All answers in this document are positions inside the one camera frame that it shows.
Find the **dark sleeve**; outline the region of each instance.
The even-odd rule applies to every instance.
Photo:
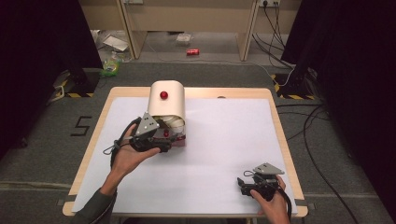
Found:
[[[116,198],[117,192],[113,196],[107,196],[97,190],[85,206],[74,215],[71,223],[110,223],[111,212]]]

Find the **gray carpet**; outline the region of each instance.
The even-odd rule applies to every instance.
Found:
[[[267,68],[271,74],[288,72]],[[271,78],[257,65],[124,63],[116,77],[99,81],[92,98],[64,98],[49,105],[27,136],[28,147],[12,149],[0,161],[0,223],[68,223],[69,218],[62,214],[62,206],[58,205],[62,203],[58,201],[67,195],[73,183],[109,91],[116,86],[148,87],[160,79],[178,80],[185,87],[268,88],[277,105],[321,103],[319,100],[277,98]],[[287,138],[303,129],[307,115],[302,114],[309,114],[313,109],[313,106],[278,108]],[[345,199],[359,223],[392,223],[364,172],[348,157],[347,144],[337,133],[336,124],[325,109],[319,110],[318,118],[306,132],[310,153],[317,166]],[[80,123],[90,128],[84,136],[71,136],[72,133],[83,133],[75,128],[80,116],[91,117]],[[310,207],[304,223],[352,223],[345,207],[315,169],[304,146],[303,135],[288,142]],[[6,181],[34,182],[38,186],[5,184]],[[61,185],[55,189],[42,183]]]

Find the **black curtain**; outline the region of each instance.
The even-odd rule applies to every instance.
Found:
[[[0,158],[29,133],[62,71],[101,68],[78,0],[0,1]]]
[[[329,4],[303,0],[283,59],[318,72],[349,152],[396,221],[396,1]]]

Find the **hand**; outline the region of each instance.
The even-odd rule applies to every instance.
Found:
[[[279,181],[279,186],[285,190],[286,184],[283,182],[283,179],[279,175],[276,177]],[[250,191],[250,194],[262,207],[258,215],[266,215],[268,220],[274,224],[289,223],[286,201],[278,191],[276,191],[274,198],[270,202],[267,202],[260,193],[254,189]]]
[[[131,128],[128,129],[124,137],[130,136],[132,130],[135,127],[136,124],[133,124]],[[140,164],[140,162],[160,152],[160,149],[158,147],[152,148],[144,152],[138,152],[134,150],[133,147],[131,147],[131,145],[129,144],[129,140],[123,140],[120,143],[120,146],[122,147],[120,148],[116,158],[114,159],[110,174],[107,176],[104,185],[100,189],[101,193],[105,195],[113,195],[121,180],[126,175],[131,173]]]

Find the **green object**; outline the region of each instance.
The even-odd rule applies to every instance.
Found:
[[[100,75],[105,77],[114,77],[119,72],[119,66],[120,62],[114,60],[106,61]]]

